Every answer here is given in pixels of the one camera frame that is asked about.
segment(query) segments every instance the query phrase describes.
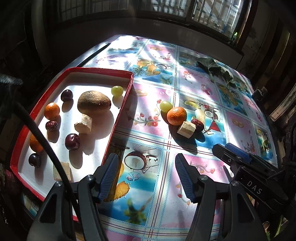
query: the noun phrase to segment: dark grape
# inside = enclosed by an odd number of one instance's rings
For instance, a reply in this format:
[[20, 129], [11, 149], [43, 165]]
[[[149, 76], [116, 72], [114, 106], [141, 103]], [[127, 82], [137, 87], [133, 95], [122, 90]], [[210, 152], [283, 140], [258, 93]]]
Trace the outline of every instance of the dark grape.
[[80, 147], [80, 139], [77, 134], [71, 133], [66, 136], [65, 147], [68, 150], [77, 150]]
[[29, 156], [29, 164], [34, 167], [41, 166], [41, 157], [37, 153], [32, 153]]
[[61, 100], [63, 102], [65, 101], [70, 101], [73, 99], [73, 93], [71, 90], [64, 90], [62, 93], [61, 93]]
[[52, 120], [52, 121], [46, 122], [45, 129], [48, 131], [56, 131], [59, 129], [59, 125], [56, 121]]
[[191, 123], [192, 124], [195, 124], [195, 126], [196, 126], [196, 130], [195, 131], [203, 131], [204, 128], [205, 128], [204, 124], [200, 120], [198, 120], [198, 119], [192, 119], [191, 120]]

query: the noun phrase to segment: red triangle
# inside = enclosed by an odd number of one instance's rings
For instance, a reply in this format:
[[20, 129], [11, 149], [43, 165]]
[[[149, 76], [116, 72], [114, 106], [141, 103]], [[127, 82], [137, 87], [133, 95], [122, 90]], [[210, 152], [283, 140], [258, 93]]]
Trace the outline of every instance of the red triangle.
[[213, 131], [217, 131], [217, 132], [221, 132], [217, 123], [213, 120], [210, 127], [209, 127], [209, 130], [213, 130]]

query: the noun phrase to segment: purple grape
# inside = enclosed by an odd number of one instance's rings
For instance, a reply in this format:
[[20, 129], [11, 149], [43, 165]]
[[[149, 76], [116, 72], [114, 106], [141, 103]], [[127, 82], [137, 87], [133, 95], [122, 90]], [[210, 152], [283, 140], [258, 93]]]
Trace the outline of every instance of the purple grape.
[[73, 93], [71, 90], [64, 90], [62, 93], [61, 93], [61, 100], [63, 102], [65, 101], [70, 101], [73, 99]]
[[52, 121], [46, 122], [45, 129], [48, 131], [56, 131], [59, 129], [59, 125], [56, 121], [52, 120]]
[[71, 133], [66, 136], [65, 147], [68, 150], [77, 150], [80, 147], [80, 139], [77, 134]]
[[37, 153], [32, 153], [29, 156], [29, 164], [33, 167], [41, 166], [41, 157]]

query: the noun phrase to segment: green grape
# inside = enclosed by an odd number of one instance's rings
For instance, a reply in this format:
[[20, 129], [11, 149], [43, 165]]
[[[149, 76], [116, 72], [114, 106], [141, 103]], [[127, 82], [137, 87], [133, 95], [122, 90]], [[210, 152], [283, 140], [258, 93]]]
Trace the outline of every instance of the green grape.
[[123, 94], [123, 88], [121, 86], [113, 86], [112, 89], [111, 89], [111, 94], [114, 96], [114, 97], [119, 97]]
[[163, 112], [168, 112], [173, 106], [170, 102], [166, 101], [166, 100], [163, 100], [160, 105], [159, 105], [160, 109], [163, 111]]

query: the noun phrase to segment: green leaf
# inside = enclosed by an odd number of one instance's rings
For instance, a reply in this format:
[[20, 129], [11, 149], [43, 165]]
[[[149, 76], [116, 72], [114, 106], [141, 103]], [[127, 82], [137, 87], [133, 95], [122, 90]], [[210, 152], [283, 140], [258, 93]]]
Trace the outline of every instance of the green leaf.
[[227, 84], [233, 79], [230, 73], [221, 66], [217, 65], [217, 63], [212, 58], [197, 58], [197, 63], [210, 75], [212, 82], [214, 82], [213, 75], [222, 78]]

